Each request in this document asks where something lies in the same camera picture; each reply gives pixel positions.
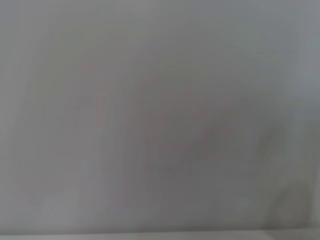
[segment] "white wall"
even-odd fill
[[[316,7],[1,1],[0,233],[308,226]]]

